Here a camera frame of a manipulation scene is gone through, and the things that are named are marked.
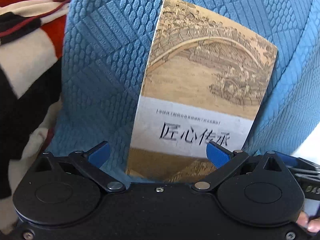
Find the human hand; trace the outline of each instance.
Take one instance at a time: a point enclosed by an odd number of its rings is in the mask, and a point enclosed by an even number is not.
[[[297,224],[307,228],[308,231],[312,233],[317,233],[320,231],[320,218],[313,219],[309,222],[308,215],[303,211],[301,211],[298,217]]]

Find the black fabric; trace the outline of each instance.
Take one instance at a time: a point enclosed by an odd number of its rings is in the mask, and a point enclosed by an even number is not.
[[[0,119],[0,198],[8,197],[9,160],[19,160],[29,141],[29,135],[38,128],[51,104],[61,93],[61,58],[43,73]]]
[[[17,96],[13,92],[7,76],[0,65],[0,120],[10,111],[12,106],[18,101]]]
[[[2,159],[0,162],[0,199],[11,196],[11,188],[8,181],[9,160]]]
[[[13,12],[7,12],[0,15],[0,34],[2,32],[5,32],[15,27],[17,24],[27,20],[28,18],[30,17],[23,17],[20,15],[16,15]],[[2,36],[1,44],[6,44],[8,42],[15,41],[16,39],[21,38],[22,36],[33,32],[34,30],[38,29],[40,26],[41,26],[41,19],[35,18],[25,26],[14,31],[13,33]]]

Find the book cover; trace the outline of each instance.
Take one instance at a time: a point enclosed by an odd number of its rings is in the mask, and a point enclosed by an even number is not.
[[[182,0],[163,0],[127,174],[194,182],[214,171],[206,144],[242,148],[276,54],[276,46],[226,17]]]

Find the metal pin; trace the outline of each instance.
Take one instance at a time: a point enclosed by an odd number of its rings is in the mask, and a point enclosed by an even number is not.
[[[156,187],[156,192],[163,192],[164,188],[163,187]]]
[[[286,240],[294,240],[296,238],[296,234],[294,232],[289,232],[287,233],[287,235],[285,236]]]
[[[119,181],[112,181],[108,183],[107,187],[108,189],[111,189],[111,190],[117,190],[117,189],[121,189],[123,187],[123,184]]]
[[[24,232],[23,233],[23,238],[25,240],[32,240],[33,239],[33,234],[31,232]]]
[[[205,181],[199,181],[195,184],[195,187],[197,189],[200,189],[200,190],[205,190],[205,189],[208,189],[210,188],[210,183],[208,182],[205,182]]]

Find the quilted fabric pattern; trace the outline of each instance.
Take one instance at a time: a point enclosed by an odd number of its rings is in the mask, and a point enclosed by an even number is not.
[[[278,47],[250,153],[294,150],[320,120],[320,0],[185,0],[252,29]],[[162,0],[72,0],[64,40],[63,110],[49,150],[66,155],[108,140],[104,171],[123,170]]]

